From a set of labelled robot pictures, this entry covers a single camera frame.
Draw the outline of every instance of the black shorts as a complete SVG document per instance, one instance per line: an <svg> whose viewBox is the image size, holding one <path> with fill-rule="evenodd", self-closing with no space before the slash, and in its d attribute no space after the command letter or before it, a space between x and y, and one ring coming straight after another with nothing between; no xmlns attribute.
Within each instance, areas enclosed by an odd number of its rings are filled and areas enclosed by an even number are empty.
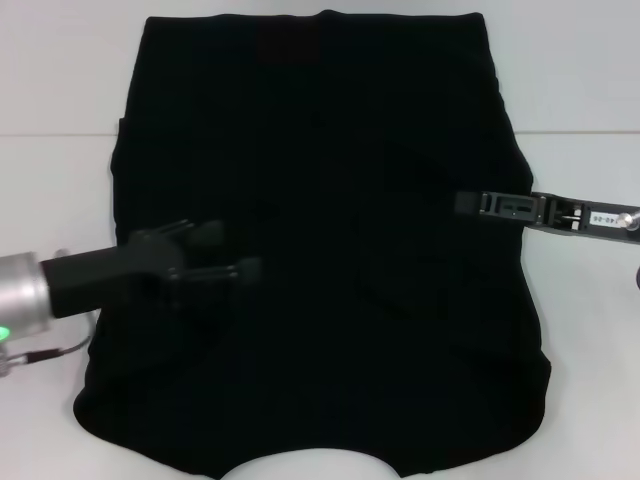
<svg viewBox="0 0 640 480"><path fill-rule="evenodd" d="M258 288L105 308L75 414L193 474L306 448L401 476L511 449L550 366L522 227L453 215L528 194L481 15L148 20L112 161L119 243L225 222Z"/></svg>

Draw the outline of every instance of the white surface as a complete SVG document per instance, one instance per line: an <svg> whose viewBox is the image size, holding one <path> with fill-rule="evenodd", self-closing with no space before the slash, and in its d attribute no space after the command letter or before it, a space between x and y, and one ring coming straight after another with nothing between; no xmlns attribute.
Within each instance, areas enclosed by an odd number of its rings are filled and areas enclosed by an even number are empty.
<svg viewBox="0 0 640 480"><path fill-rule="evenodd" d="M0 0L0 132L113 133L147 17L344 12L486 17L522 130L640 130L631 0Z"/></svg>
<svg viewBox="0 0 640 480"><path fill-rule="evenodd" d="M7 136L112 133L147 16L323 8L481 11L516 129L640 129L637 2L0 0L0 255L50 257L60 247L79 252L112 243L115 139ZM518 138L539 190L640 205L640 135ZM528 231L523 263L554 366L543 426L511 452L424 478L640 478L640 249ZM68 345L83 328L63 321L13 348ZM77 426L70 409L85 361L74 355L0 380L2 478L187 478ZM394 478L376 459L321 450L257 460L225 480Z"/></svg>

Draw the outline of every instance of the black cloth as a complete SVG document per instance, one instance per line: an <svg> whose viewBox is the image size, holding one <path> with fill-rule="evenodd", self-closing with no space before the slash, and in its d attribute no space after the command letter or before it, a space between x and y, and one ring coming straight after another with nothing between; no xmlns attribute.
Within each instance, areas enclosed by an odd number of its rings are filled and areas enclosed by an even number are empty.
<svg viewBox="0 0 640 480"><path fill-rule="evenodd" d="M221 219L190 264L265 276L105 308L75 402L94 435L214 478L315 447L406 476L539 427L522 228L453 215L456 190L532 184L481 15L151 18L112 172L119 244Z"/></svg>

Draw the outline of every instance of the white label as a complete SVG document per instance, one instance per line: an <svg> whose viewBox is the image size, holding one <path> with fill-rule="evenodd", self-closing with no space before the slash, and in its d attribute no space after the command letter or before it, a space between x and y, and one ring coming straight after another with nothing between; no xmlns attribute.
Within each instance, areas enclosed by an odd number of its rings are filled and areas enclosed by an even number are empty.
<svg viewBox="0 0 640 480"><path fill-rule="evenodd" d="M622 228L618 225L618 215L615 213L591 212L589 225L597 227Z"/></svg>

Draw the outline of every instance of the green light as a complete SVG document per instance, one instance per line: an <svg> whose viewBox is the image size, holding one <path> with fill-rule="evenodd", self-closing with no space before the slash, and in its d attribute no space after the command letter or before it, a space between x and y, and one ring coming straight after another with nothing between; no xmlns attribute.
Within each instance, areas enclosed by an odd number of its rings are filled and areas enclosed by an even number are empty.
<svg viewBox="0 0 640 480"><path fill-rule="evenodd" d="M9 338L9 335L11 335L11 330L7 327L0 327L0 342Z"/></svg>

